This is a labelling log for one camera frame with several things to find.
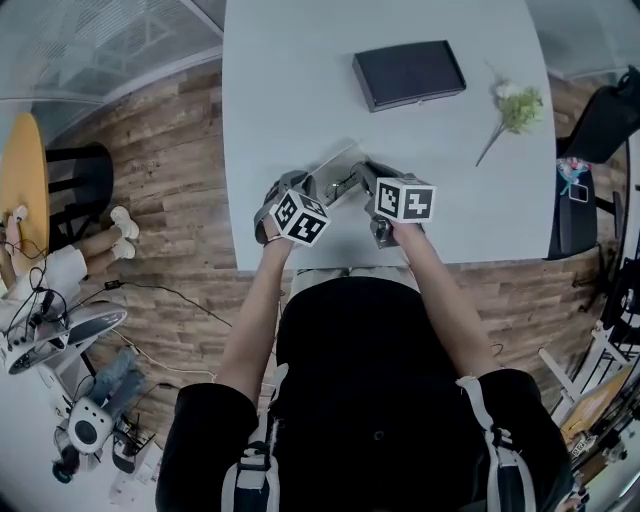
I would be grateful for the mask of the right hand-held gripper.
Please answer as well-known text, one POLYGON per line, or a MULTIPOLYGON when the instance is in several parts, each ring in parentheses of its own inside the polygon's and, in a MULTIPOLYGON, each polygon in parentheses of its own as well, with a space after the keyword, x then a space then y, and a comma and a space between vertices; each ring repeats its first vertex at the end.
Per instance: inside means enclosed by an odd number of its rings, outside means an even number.
POLYGON ((360 161, 350 175, 369 196, 366 212, 379 249, 397 246, 393 222, 422 225, 432 219, 437 188, 376 161, 360 161))

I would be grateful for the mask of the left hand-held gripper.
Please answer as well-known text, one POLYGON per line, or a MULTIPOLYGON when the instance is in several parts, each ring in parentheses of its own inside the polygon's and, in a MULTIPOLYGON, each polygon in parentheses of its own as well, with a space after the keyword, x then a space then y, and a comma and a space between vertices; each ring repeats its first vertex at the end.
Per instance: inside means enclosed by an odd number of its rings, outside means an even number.
POLYGON ((306 247, 315 245, 331 223, 326 207, 317 198, 314 177, 301 170, 282 174, 256 212, 254 235, 261 245, 272 240, 264 227, 267 217, 273 220, 277 236, 306 247))

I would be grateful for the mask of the thin black wire-frame eyeglasses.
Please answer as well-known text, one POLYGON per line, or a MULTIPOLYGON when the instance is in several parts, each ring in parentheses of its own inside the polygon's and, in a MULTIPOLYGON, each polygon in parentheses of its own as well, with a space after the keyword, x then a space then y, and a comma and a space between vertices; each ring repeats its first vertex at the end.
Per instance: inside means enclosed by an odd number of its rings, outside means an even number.
POLYGON ((344 193, 358 184, 359 179, 355 175, 350 175, 346 178, 330 183, 325 190, 325 196, 330 201, 336 201, 344 193))

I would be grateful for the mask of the person's right forearm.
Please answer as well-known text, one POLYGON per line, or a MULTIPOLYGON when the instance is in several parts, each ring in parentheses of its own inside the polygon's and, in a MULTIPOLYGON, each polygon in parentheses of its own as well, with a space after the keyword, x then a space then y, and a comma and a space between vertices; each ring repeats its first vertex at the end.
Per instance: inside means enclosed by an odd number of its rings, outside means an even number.
POLYGON ((460 377, 496 371, 489 337, 473 303, 415 224, 395 223, 393 236, 418 284, 432 328, 460 377))

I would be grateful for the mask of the person's left forearm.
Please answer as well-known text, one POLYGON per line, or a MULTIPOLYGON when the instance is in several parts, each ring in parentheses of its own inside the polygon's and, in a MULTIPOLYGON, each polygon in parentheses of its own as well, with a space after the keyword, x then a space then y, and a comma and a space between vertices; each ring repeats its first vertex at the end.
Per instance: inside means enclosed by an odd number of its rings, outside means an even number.
POLYGON ((293 247, 276 239, 263 249, 259 267, 227 339, 216 382, 258 402, 276 334, 285 263, 293 247))

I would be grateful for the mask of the black rectangular box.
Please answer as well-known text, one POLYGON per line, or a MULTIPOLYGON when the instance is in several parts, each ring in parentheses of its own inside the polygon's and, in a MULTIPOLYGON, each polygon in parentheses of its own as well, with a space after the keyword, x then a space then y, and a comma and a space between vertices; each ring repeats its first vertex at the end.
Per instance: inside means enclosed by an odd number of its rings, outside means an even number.
POLYGON ((466 90, 466 80, 446 40, 358 52, 352 68, 371 113, 466 90))

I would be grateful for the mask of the white and green flower sprig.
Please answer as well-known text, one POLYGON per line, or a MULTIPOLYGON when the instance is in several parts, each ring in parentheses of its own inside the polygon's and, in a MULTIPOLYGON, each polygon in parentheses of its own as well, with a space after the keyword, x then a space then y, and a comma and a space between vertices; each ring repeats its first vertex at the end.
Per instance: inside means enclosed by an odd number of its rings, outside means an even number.
POLYGON ((521 86, 499 72, 486 61, 494 76, 490 87, 492 104, 496 108, 498 120, 482 152, 478 156, 475 167, 478 167, 491 147, 504 133, 521 135, 543 119, 544 102, 538 88, 521 86))

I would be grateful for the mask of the colourful snack packet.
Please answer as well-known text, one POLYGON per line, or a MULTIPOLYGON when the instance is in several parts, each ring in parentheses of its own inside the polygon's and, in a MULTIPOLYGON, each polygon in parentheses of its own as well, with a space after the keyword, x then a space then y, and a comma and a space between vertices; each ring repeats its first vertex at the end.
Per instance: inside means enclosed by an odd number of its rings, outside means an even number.
POLYGON ((569 184, 578 184, 579 177, 592 170, 592 165, 582 159, 569 157, 556 160, 556 170, 569 184))

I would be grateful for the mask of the person's black shirt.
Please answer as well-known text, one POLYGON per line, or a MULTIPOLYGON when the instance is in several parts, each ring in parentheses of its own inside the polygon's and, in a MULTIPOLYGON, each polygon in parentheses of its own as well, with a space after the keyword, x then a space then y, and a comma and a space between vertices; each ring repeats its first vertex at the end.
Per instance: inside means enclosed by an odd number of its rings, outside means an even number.
MULTIPOLYGON (((289 365, 271 410, 281 512, 452 512, 485 498, 482 430, 414 289, 368 277, 312 286, 287 303, 277 349, 289 365)), ((479 381, 529 467, 537 510, 553 512, 573 478, 534 379, 503 369, 479 381)), ((257 425, 239 391, 184 387, 157 511, 220 512, 224 476, 257 425)))

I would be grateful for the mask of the black office chair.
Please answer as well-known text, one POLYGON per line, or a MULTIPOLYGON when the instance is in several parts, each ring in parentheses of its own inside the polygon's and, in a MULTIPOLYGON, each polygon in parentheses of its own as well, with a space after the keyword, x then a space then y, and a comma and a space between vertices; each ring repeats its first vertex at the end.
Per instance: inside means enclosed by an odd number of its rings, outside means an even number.
MULTIPOLYGON (((556 160, 575 157, 592 166, 604 164, 629 137, 640 130, 640 69, 631 66, 615 86, 603 86, 591 96, 571 134, 556 140, 556 160)), ((624 231, 624 207, 619 193, 610 200, 595 193, 592 170, 579 177, 589 188, 588 203, 571 201, 570 185, 556 170, 556 192, 547 259, 559 260, 597 245, 597 209, 614 218, 614 232, 624 231)))

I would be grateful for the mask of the round wooden table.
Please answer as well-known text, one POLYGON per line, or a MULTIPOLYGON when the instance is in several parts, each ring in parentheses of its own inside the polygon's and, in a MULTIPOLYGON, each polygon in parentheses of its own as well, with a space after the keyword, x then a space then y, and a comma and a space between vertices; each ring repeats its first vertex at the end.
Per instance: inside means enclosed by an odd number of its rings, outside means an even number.
POLYGON ((102 144, 47 150, 30 113, 19 114, 0 162, 0 220, 19 207, 21 248, 31 257, 78 242, 109 205, 111 156, 102 144))

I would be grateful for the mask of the grey and white gripper device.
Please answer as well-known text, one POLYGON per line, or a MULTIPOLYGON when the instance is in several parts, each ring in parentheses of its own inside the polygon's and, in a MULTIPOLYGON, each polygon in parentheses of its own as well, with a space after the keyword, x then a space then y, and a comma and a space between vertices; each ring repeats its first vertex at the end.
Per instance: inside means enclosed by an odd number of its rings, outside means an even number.
POLYGON ((55 356, 70 356, 73 349, 90 346, 127 316, 119 304, 96 301, 75 309, 65 320, 30 320, 27 327, 12 329, 0 344, 0 367, 17 375, 55 356))

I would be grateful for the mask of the white metal rack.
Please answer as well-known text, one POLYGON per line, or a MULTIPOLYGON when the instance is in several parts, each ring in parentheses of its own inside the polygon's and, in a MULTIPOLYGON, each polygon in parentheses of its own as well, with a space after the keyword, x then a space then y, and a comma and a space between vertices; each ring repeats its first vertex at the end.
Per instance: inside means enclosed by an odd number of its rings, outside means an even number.
POLYGON ((640 371, 640 325, 621 319, 605 329, 597 322, 589 349, 574 376, 541 348, 540 358, 561 384, 561 400, 551 417, 570 438, 590 430, 640 371))

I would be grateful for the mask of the white round device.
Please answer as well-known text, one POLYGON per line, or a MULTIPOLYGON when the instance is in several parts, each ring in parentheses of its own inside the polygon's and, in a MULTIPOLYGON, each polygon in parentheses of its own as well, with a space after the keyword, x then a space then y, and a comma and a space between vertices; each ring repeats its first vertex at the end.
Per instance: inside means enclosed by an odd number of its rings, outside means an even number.
POLYGON ((111 434, 114 420, 109 413, 86 397, 71 410, 67 433, 73 447, 82 454, 99 451, 111 434))

